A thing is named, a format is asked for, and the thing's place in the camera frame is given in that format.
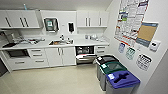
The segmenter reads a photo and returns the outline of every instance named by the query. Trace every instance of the sink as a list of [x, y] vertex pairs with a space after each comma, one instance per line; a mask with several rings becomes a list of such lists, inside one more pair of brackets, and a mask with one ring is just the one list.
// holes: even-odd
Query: sink
[[73, 40], [51, 41], [49, 45], [65, 45], [65, 44], [73, 44]]

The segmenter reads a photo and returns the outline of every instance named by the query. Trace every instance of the oven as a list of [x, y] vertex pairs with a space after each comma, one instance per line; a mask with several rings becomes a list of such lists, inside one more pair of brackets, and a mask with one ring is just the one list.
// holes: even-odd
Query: oven
[[76, 62], [79, 64], [93, 64], [96, 58], [94, 46], [76, 46]]
[[6, 50], [10, 58], [29, 57], [27, 49]]

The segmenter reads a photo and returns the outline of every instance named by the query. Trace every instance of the white cabinet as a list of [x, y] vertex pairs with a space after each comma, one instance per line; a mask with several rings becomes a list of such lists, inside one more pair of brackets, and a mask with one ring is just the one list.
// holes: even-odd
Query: white cabinet
[[108, 12], [77, 11], [77, 27], [107, 27]]
[[0, 27], [1, 28], [10, 28], [11, 22], [5, 10], [0, 10]]
[[29, 69], [33, 67], [32, 60], [30, 58], [9, 59], [7, 62], [12, 70]]
[[31, 68], [49, 67], [44, 49], [27, 49], [32, 60]]
[[76, 65], [75, 47], [46, 48], [49, 66]]
[[63, 65], [76, 65], [75, 47], [61, 48], [61, 50]]
[[100, 12], [99, 13], [99, 26], [107, 27], [108, 18], [109, 18], [109, 12], [105, 12], [105, 11]]
[[88, 24], [88, 12], [77, 12], [77, 26], [78, 27], [87, 27], [89, 26]]
[[45, 51], [50, 67], [63, 66], [59, 48], [46, 48]]
[[41, 14], [34, 10], [1, 10], [0, 21], [0, 28], [42, 27]]
[[12, 27], [15, 27], [15, 28], [25, 27], [20, 10], [15, 10], [15, 11], [14, 10], [6, 10], [6, 12], [9, 16]]
[[25, 24], [25, 27], [28, 27], [28, 28], [42, 27], [42, 20], [41, 20], [42, 18], [41, 18], [41, 14], [39, 11], [22, 10], [21, 13], [23, 15], [23, 22]]
[[94, 53], [97, 56], [102, 56], [107, 54], [108, 46], [94, 46]]

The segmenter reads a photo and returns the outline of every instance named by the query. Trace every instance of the bin lid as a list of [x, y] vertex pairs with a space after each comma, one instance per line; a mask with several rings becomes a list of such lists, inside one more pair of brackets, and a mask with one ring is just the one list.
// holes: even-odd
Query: bin lid
[[99, 65], [105, 64], [107, 62], [112, 62], [112, 61], [119, 62], [119, 60], [112, 55], [100, 56], [100, 57], [97, 57], [96, 60], [98, 61], [97, 64], [99, 64]]
[[105, 64], [100, 65], [100, 68], [102, 69], [103, 73], [110, 74], [116, 71], [124, 71], [127, 70], [126, 67], [124, 67], [120, 62], [114, 61], [114, 62], [107, 62]]
[[124, 88], [140, 83], [140, 80], [129, 71], [117, 71], [106, 75], [113, 88]]

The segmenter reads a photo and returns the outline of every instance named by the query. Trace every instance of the black trash bin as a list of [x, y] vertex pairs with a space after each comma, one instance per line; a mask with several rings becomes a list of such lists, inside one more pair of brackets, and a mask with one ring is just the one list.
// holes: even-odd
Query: black trash bin
[[119, 62], [119, 60], [117, 58], [115, 58], [112, 55], [104, 55], [104, 56], [100, 56], [96, 58], [96, 63], [97, 63], [97, 78], [100, 81], [100, 65], [105, 64], [107, 62], [113, 62], [113, 61], [117, 61]]

